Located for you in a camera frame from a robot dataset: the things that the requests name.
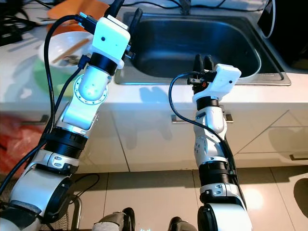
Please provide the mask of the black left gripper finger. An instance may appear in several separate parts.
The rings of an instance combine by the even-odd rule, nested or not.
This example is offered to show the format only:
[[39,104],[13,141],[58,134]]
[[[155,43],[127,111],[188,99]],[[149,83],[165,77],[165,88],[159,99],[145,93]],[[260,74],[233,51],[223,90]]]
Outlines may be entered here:
[[130,22],[130,25],[129,25],[129,30],[136,30],[137,24],[141,20],[142,14],[143,14],[143,10],[139,7],[133,14],[132,21]]
[[125,0],[114,0],[114,2],[108,7],[108,15],[113,18],[117,17],[124,2]]

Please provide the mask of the white ceramic bowl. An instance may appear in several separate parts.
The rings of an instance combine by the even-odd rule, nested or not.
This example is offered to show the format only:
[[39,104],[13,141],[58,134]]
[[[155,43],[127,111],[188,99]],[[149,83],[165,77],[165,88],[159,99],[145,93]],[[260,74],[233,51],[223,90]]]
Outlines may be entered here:
[[[65,32],[61,34],[57,34],[53,36],[49,42],[49,49],[48,49],[48,59],[53,59],[53,62],[57,62],[56,60],[58,57],[60,57],[61,54],[65,53],[69,49],[71,49],[74,45],[77,45],[79,42],[85,39],[91,40],[94,35],[88,33],[88,32],[82,32],[82,31],[70,31]],[[87,44],[84,44],[81,48],[76,49],[71,54],[80,52],[83,55],[86,55],[88,57],[91,56],[90,52],[91,42],[88,42]]]

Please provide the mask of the green plate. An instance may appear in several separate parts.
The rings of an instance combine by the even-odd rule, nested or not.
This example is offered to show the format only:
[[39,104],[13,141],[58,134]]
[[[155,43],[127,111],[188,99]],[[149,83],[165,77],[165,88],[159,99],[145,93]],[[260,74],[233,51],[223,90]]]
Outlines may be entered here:
[[[73,53],[75,55],[82,55],[80,52]],[[70,66],[61,66],[59,65],[60,60],[57,62],[53,62],[53,59],[49,60],[50,63],[50,71],[52,75],[52,82],[54,85],[55,90],[53,90],[54,96],[57,97],[59,92],[64,86],[64,83],[67,79],[77,70],[77,65],[70,65]],[[42,90],[48,90],[48,80],[46,77],[46,70],[43,62],[43,52],[39,51],[38,53],[38,60],[35,61],[33,66],[33,77],[34,81],[42,88]]]

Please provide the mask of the steel kitchen sink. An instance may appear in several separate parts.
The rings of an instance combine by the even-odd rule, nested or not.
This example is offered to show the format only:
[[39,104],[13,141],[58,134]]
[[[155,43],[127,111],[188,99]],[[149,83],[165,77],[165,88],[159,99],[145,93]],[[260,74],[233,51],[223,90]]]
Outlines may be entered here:
[[231,64],[240,85],[290,86],[291,81],[246,17],[144,13],[131,37],[133,55],[114,77],[121,85],[165,85],[192,71],[196,55]]

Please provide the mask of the white kitchen cabinet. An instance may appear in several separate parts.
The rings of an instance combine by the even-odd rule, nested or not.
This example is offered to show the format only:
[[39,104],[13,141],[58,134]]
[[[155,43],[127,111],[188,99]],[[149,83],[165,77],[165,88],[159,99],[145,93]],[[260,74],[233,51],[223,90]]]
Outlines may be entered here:
[[[308,153],[308,111],[233,108],[226,137],[237,167],[308,165],[290,155]],[[194,132],[189,123],[171,123],[169,106],[160,110],[103,111],[80,156],[79,173],[196,169]]]

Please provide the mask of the orange bowl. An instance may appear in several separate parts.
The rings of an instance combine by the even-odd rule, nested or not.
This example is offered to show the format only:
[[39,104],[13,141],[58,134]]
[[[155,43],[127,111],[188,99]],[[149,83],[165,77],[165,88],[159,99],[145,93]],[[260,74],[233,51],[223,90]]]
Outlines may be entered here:
[[104,16],[109,4],[100,0],[65,0],[48,10],[49,18],[60,18],[65,15],[85,13],[99,19]]

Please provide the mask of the black countertop appliance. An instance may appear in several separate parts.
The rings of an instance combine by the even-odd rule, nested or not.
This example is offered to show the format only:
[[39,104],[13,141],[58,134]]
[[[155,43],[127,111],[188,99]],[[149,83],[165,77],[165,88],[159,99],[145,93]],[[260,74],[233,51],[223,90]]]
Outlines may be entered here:
[[269,0],[257,25],[284,63],[308,71],[308,0]]

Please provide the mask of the black power strip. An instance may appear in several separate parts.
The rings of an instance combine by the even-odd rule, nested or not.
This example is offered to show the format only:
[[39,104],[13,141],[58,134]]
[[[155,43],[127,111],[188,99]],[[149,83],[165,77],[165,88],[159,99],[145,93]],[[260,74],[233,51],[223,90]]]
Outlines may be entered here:
[[22,9],[4,10],[0,13],[0,46],[23,40],[22,34],[40,26],[31,21]]

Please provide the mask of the red plastic bag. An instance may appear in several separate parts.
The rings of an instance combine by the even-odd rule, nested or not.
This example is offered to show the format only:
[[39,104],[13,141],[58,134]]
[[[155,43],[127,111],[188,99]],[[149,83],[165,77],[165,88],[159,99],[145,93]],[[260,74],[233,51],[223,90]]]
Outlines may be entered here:
[[11,114],[0,115],[0,175],[7,176],[13,167],[39,142],[47,120],[37,125],[24,125],[24,120]]

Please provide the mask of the grey robot right leg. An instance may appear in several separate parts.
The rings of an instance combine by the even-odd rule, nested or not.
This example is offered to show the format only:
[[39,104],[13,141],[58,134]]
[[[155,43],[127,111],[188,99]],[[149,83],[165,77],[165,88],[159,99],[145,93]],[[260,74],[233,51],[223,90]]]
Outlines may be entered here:
[[170,220],[168,231],[198,231],[198,229],[180,217],[173,217]]

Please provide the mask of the grey metal tube stand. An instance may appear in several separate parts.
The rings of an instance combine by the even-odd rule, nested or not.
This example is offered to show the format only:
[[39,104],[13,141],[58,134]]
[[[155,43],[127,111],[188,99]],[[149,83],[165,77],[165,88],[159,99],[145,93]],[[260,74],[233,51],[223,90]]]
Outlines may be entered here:
[[74,204],[74,213],[71,221],[71,231],[79,231],[79,223],[82,212],[82,201],[81,198],[76,194],[75,197],[73,198],[73,204]]

